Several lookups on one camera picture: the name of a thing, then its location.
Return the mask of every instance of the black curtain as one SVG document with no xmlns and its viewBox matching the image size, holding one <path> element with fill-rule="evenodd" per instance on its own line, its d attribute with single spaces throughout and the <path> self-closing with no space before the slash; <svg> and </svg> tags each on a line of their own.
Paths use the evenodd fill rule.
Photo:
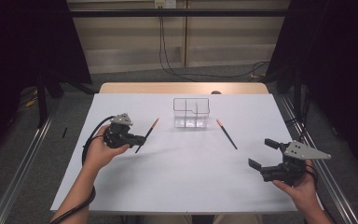
<svg viewBox="0 0 358 224">
<path fill-rule="evenodd" d="M 0 135 L 25 87 L 43 74 L 50 91 L 58 83 L 91 83 L 90 72 L 66 1 L 0 1 Z"/>
<path fill-rule="evenodd" d="M 283 92 L 300 71 L 301 82 L 358 159 L 358 1 L 292 0 L 289 8 L 315 14 L 285 19 L 267 76 L 278 79 Z"/>
</svg>

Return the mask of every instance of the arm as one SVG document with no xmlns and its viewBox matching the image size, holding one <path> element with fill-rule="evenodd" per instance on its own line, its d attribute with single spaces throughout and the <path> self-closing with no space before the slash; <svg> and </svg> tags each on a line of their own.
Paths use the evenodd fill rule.
<svg viewBox="0 0 358 224">
<path fill-rule="evenodd" d="M 96 136 L 103 135 L 108 125 L 103 126 Z M 65 212 L 85 202 L 91 194 L 92 187 L 98 172 L 107 165 L 115 156 L 124 153 L 129 145 L 118 148 L 110 148 L 103 142 L 103 137 L 96 137 L 89 145 L 87 158 L 74 185 L 69 190 L 67 196 L 60 205 L 57 213 L 51 219 L 61 216 Z M 89 207 L 85 207 L 79 212 L 65 219 L 62 223 L 87 223 Z"/>
<path fill-rule="evenodd" d="M 287 193 L 296 205 L 297 210 L 304 216 L 309 224 L 330 224 L 330 220 L 325 215 L 316 198 L 315 182 L 311 175 L 304 174 L 303 177 L 295 183 L 292 188 L 279 180 L 272 183 Z"/>
</svg>

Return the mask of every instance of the wrist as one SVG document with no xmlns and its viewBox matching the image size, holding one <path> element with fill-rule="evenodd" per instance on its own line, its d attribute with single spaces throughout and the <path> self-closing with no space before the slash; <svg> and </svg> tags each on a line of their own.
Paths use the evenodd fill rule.
<svg viewBox="0 0 358 224">
<path fill-rule="evenodd" d="M 100 172 L 101 168 L 91 165 L 87 162 L 83 164 L 81 168 L 82 173 L 86 173 L 87 175 L 97 175 Z"/>
<path fill-rule="evenodd" d="M 308 211 L 302 212 L 302 214 L 309 224 L 330 223 L 330 220 L 326 217 L 324 210 L 322 210 L 321 207 L 310 209 Z"/>
</svg>

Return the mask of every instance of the metal bracket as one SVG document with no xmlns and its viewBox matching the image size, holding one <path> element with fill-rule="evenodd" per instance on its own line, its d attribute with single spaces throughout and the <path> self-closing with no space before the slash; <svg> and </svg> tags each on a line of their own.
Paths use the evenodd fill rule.
<svg viewBox="0 0 358 224">
<path fill-rule="evenodd" d="M 291 142 L 289 147 L 284 151 L 284 155 L 299 160 L 330 160 L 331 155 L 319 151 L 313 147 L 299 143 L 297 141 Z"/>
<path fill-rule="evenodd" d="M 130 126 L 133 124 L 129 115 L 126 113 L 115 116 L 114 118 L 110 119 L 110 122 Z"/>
</svg>

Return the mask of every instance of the gray floor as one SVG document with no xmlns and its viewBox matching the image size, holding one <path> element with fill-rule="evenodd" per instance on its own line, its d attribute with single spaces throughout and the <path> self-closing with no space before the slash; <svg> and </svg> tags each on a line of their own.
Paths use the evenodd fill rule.
<svg viewBox="0 0 358 224">
<path fill-rule="evenodd" d="M 236 76 L 244 74 L 252 68 L 251 65 L 216 66 L 175 69 L 180 73 L 197 73 L 208 75 Z M 187 76 L 197 81 L 250 81 L 249 75 L 240 77 L 206 77 Z M 116 74 L 93 75 L 93 85 L 88 85 L 94 90 L 107 81 L 187 81 L 179 76 L 170 75 L 161 69 L 138 72 L 123 72 Z M 29 172 L 15 202 L 7 214 L 6 223 L 47 223 L 51 217 L 49 208 L 60 185 L 66 165 L 72 156 L 78 135 L 87 116 L 92 96 L 84 92 L 62 84 L 65 95 L 61 99 L 48 97 L 48 108 L 58 106 L 52 122 L 48 128 L 45 139 L 34 157 Z M 275 83 L 268 84 L 268 90 L 274 94 L 282 115 L 288 119 L 282 107 L 282 98 L 275 91 Z M 20 106 L 10 127 L 2 137 L 0 143 L 0 199 L 5 193 L 12 177 L 16 174 L 21 160 L 26 154 L 36 132 L 38 123 L 37 103 L 31 107 Z M 327 166 L 340 185 L 343 193 L 348 198 L 351 207 L 358 218 L 358 161 L 352 156 L 351 150 L 344 139 L 332 132 L 332 125 L 325 117 L 316 102 L 311 100 L 307 129 L 318 149 L 330 153 L 333 156 Z M 294 139 L 298 133 L 293 126 L 289 132 Z M 319 194 L 326 207 L 332 213 L 337 223 L 343 223 L 335 203 L 327 191 L 324 183 L 318 184 Z M 263 216 L 267 223 L 302 223 L 302 217 L 298 213 Z M 115 216 L 92 216 L 90 223 L 120 223 Z"/>
</svg>

